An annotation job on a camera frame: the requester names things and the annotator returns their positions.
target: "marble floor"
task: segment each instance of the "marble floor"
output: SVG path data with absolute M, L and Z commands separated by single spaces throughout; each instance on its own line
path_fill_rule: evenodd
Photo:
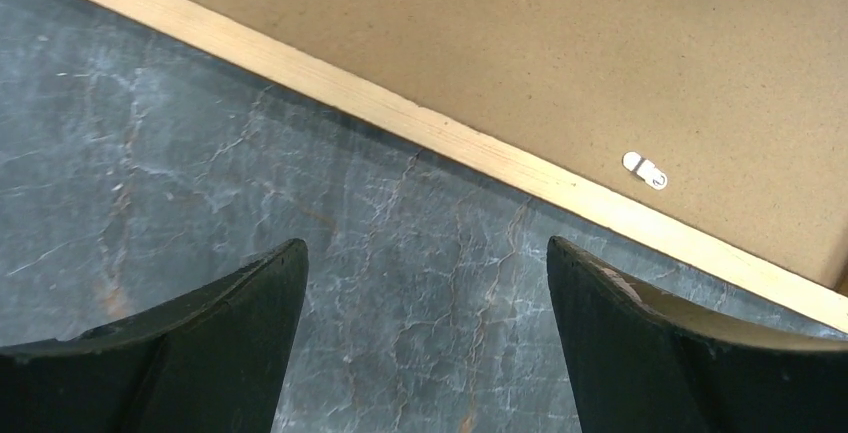
M 83 0 L 0 0 L 0 18 L 2 345 L 70 338 L 292 237 L 311 269 L 275 432 L 580 431 L 551 235 L 839 336 Z

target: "wooden frame edge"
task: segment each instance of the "wooden frame edge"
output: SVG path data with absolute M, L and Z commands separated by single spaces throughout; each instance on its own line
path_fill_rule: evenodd
M 89 1 L 848 332 L 848 297 L 218 13 L 188 0 Z

